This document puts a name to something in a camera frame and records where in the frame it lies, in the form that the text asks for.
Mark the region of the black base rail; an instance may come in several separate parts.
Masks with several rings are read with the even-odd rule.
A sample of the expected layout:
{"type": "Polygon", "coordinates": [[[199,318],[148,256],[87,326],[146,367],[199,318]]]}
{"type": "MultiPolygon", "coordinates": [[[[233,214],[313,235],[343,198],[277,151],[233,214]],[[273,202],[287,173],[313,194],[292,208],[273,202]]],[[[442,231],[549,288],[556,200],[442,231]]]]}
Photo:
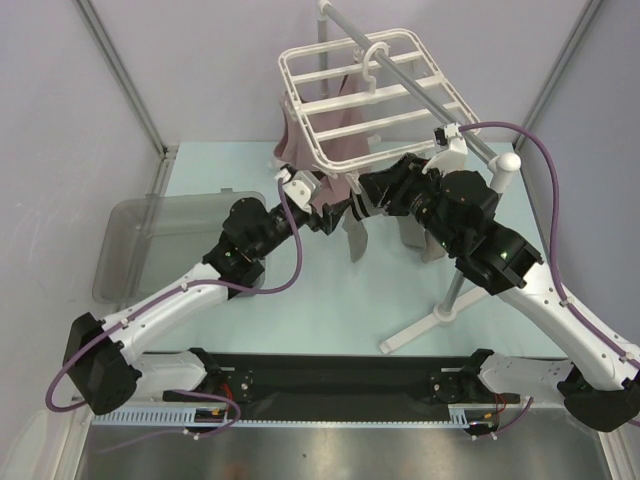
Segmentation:
{"type": "Polygon", "coordinates": [[[485,351],[469,357],[195,353],[208,369],[195,399],[230,397],[245,421],[436,421],[451,405],[520,400],[494,394],[476,378],[485,351]]]}

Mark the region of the pink tank top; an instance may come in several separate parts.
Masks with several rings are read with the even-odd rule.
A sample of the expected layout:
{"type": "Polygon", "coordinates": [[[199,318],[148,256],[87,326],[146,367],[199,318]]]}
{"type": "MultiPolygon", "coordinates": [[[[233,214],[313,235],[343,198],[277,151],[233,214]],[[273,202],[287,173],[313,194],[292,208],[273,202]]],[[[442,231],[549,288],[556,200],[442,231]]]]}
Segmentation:
{"type": "MultiPolygon", "coordinates": [[[[280,107],[284,119],[284,130],[274,148],[274,157],[280,163],[290,164],[298,170],[318,171],[319,168],[314,164],[314,157],[304,138],[302,128],[291,115],[286,93],[280,99],[280,107]]],[[[313,115],[310,122],[315,131],[323,132],[362,123],[363,115],[359,107],[353,107],[313,115]]],[[[370,153],[365,133],[326,140],[321,142],[320,146],[326,157],[333,162],[344,162],[370,153]]],[[[321,185],[319,193],[312,202],[318,211],[321,211],[325,204],[336,204],[350,195],[351,188],[343,175],[324,177],[321,179],[321,185]]]]}

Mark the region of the grey striped sock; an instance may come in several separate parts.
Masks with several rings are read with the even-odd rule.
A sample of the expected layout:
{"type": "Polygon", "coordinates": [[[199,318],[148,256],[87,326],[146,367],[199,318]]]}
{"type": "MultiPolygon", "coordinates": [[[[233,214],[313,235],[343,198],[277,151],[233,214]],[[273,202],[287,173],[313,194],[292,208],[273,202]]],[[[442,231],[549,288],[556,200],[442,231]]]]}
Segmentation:
{"type": "Polygon", "coordinates": [[[343,223],[352,263],[358,262],[367,249],[368,232],[364,221],[382,214],[383,210],[374,206],[365,194],[352,196],[352,204],[345,211],[343,223]]]}
{"type": "Polygon", "coordinates": [[[445,256],[445,249],[413,217],[402,216],[396,220],[402,244],[418,252],[423,263],[430,263],[445,256]]]}

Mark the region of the white clip drying hanger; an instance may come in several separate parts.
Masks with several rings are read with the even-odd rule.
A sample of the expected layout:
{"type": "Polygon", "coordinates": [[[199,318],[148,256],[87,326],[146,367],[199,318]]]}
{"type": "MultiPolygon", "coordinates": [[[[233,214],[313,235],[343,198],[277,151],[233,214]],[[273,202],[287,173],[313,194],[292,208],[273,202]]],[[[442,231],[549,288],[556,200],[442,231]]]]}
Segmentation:
{"type": "Polygon", "coordinates": [[[369,50],[343,38],[291,48],[278,58],[288,109],[301,127],[315,166],[329,175],[361,171],[405,152],[422,153],[435,146],[433,131],[441,120],[375,60],[379,52],[389,54],[453,121],[466,124],[479,119],[416,33],[394,28],[367,37],[373,44],[369,50]],[[405,145],[376,147],[369,154],[351,154],[343,160],[329,152],[329,142],[360,134],[379,134],[405,145]]]}

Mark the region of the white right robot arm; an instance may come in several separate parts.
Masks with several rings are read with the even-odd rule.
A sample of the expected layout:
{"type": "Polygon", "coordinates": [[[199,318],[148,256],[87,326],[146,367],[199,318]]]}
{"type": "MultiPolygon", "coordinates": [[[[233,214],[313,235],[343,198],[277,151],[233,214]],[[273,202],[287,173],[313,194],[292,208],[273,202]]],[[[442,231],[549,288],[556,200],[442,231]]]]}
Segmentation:
{"type": "Polygon", "coordinates": [[[550,260],[521,234],[495,221],[500,197],[520,168],[515,154],[494,158],[492,178],[475,171],[443,172],[436,160],[407,154],[359,179],[374,207],[411,216],[455,261],[469,281],[512,306],[566,355],[553,363],[487,353],[463,373],[473,401],[516,393],[559,402],[582,424],[611,432],[639,418],[639,348],[569,296],[550,260]]]}

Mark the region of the grey plastic bin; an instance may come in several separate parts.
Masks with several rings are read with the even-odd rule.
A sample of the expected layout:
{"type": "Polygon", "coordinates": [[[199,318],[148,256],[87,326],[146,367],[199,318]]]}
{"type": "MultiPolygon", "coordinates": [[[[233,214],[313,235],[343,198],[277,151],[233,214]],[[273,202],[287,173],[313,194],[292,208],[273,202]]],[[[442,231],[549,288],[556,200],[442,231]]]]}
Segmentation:
{"type": "Polygon", "coordinates": [[[265,202],[255,191],[125,200],[110,215],[93,283],[93,299],[130,305],[156,293],[200,262],[218,242],[233,204],[265,202]]]}

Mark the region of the grey metal clothes stand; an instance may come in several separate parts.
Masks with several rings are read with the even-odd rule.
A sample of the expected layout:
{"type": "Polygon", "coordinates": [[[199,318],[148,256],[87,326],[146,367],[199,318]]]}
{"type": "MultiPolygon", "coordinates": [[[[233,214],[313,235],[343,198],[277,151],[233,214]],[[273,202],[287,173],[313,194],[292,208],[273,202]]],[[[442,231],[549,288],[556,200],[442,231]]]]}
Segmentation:
{"type": "Polygon", "coordinates": [[[516,154],[496,155],[474,134],[464,133],[444,107],[330,2],[321,1],[318,8],[444,124],[435,132],[442,149],[432,159],[406,154],[394,166],[360,179],[376,206],[388,214],[412,215],[456,261],[446,296],[433,312],[381,343],[381,352],[390,354],[428,330],[452,322],[459,311],[480,299],[525,286],[526,243],[494,219],[521,160],[516,154]]]}

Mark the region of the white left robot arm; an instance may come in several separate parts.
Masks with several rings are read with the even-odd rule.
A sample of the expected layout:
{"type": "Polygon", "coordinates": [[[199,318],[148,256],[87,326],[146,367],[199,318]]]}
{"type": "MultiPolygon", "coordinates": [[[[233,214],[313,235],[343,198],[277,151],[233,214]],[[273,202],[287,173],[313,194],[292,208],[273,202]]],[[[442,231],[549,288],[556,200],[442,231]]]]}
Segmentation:
{"type": "Polygon", "coordinates": [[[299,230],[331,234],[350,200],[305,211],[284,198],[266,209],[255,198],[236,201],[222,224],[218,243],[188,272],[148,299],[101,320],[91,313],[70,328],[62,372],[96,415],[130,400],[148,378],[139,362],[148,346],[190,316],[240,293],[258,294],[263,260],[299,230]]]}

